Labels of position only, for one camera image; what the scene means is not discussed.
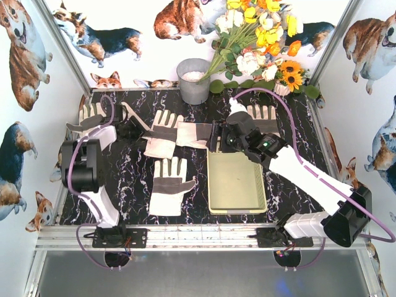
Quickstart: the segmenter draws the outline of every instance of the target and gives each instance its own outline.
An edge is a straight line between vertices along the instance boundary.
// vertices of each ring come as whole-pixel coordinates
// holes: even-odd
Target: vase
[[[200,82],[191,82],[183,79],[183,75],[198,71],[206,73],[210,63],[204,59],[192,58],[180,62],[176,68],[179,77],[181,98],[184,102],[191,105],[198,105],[205,102],[209,97],[210,77]]]
[[[286,96],[290,94],[290,88],[287,85],[282,85],[279,81],[275,82],[273,91],[279,96]]]

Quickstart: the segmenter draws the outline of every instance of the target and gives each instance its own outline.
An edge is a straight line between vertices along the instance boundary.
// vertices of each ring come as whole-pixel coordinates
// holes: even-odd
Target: white granules in bucket
[[[191,71],[185,73],[181,78],[188,82],[197,82],[205,75],[204,72]]]

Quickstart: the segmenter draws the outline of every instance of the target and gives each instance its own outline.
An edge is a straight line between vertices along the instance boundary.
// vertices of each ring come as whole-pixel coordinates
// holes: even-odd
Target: black marble tabletop
[[[114,102],[125,101],[145,121],[152,125],[157,110],[168,109],[184,116],[184,121],[211,123],[224,120],[229,113],[228,99],[240,90],[227,90],[210,94],[198,106],[184,103],[179,90],[133,90],[106,92]],[[98,102],[101,92],[93,93],[92,102]],[[241,97],[245,105],[273,105],[281,137],[291,143],[291,127],[286,111],[276,100],[264,93],[251,92]],[[290,107],[296,124],[298,150],[306,160],[327,172],[324,156],[315,132],[311,112],[302,95],[288,95],[284,101]],[[285,178],[272,172],[263,172],[268,211],[258,215],[212,215],[208,207],[206,151],[189,147],[176,147],[174,156],[186,158],[187,181],[197,178],[197,186],[184,195],[180,217],[148,215],[150,193],[153,186],[154,161],[146,157],[145,141],[129,143],[119,141],[103,151],[106,160],[106,190],[113,205],[121,212],[128,225],[156,224],[217,224],[267,223],[280,220],[287,213],[321,211],[320,205]],[[60,219],[61,225],[92,223],[95,218],[87,205],[67,194]]]

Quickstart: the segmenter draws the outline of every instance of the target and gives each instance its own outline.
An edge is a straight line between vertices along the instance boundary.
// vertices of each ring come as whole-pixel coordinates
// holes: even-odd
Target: gray floor
[[[317,251],[304,251],[302,263]],[[98,260],[102,252],[93,252]],[[325,251],[297,272],[272,252],[135,252],[122,272],[99,269],[80,252],[48,252],[41,297],[362,297],[368,296],[354,250]]]

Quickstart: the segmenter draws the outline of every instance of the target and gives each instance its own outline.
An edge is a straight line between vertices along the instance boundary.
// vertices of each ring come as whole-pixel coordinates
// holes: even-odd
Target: sunflower
[[[297,73],[297,72],[301,71],[301,65],[298,62],[296,62],[296,61],[287,60],[287,61],[282,63],[282,65],[280,66],[280,70],[284,74],[286,74],[286,73]]]
[[[298,72],[284,72],[283,80],[291,91],[294,91],[294,89],[299,90],[299,86],[303,84],[303,78]]]

